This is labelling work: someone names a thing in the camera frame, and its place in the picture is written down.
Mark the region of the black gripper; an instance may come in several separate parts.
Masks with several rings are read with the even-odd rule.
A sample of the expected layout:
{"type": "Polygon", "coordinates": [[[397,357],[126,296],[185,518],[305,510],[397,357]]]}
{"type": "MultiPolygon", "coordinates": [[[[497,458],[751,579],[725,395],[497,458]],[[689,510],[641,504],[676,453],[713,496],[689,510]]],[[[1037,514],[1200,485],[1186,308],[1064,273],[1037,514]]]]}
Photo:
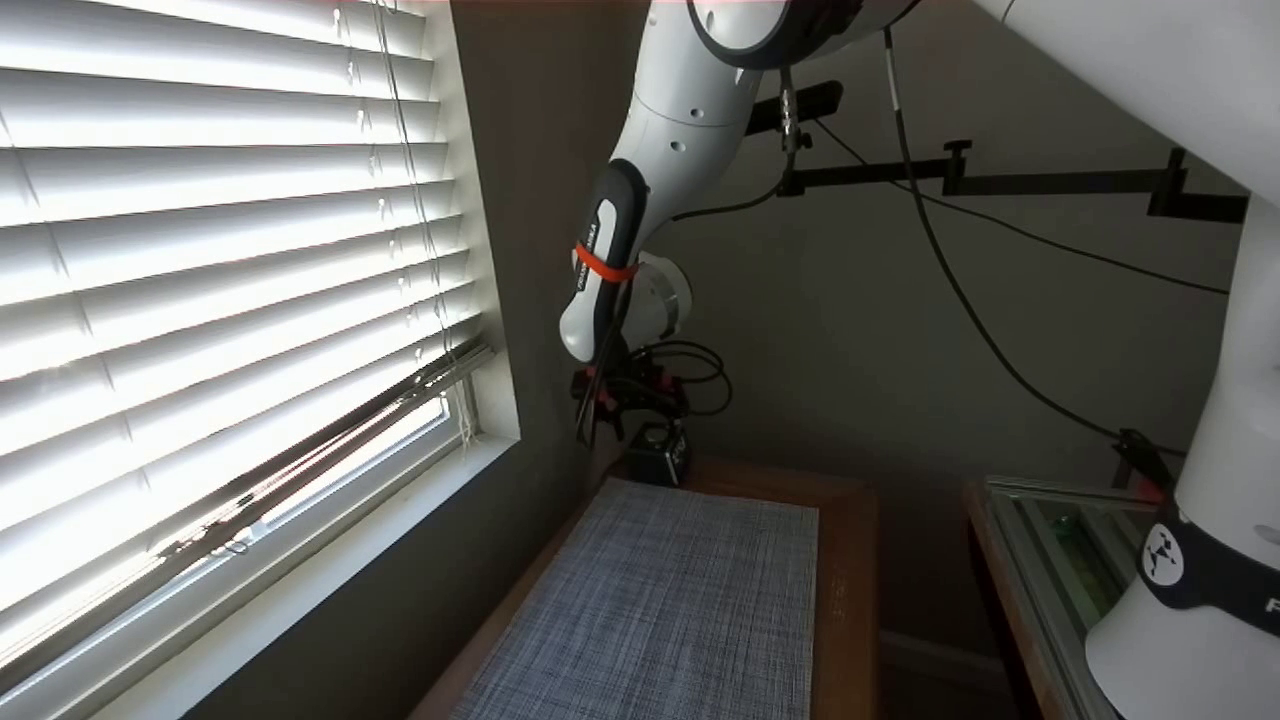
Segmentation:
{"type": "Polygon", "coordinates": [[[623,432],[626,412],[685,415],[689,390],[652,351],[626,351],[571,371],[575,435],[590,439],[599,423],[623,432]]]}

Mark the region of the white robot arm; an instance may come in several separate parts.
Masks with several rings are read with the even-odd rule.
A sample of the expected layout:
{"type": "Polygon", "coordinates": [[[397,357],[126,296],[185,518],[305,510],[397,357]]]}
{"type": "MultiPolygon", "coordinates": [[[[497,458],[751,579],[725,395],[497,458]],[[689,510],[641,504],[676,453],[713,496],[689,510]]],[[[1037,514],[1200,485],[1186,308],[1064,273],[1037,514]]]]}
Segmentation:
{"type": "MultiPolygon", "coordinates": [[[[648,0],[633,98],[571,245],[559,343],[602,367],[689,293],[645,252],[725,170],[759,76],[914,0],[648,0]]],[[[1123,720],[1280,720],[1280,0],[973,0],[1248,191],[1214,380],[1135,579],[1085,658],[1123,720]]]]}

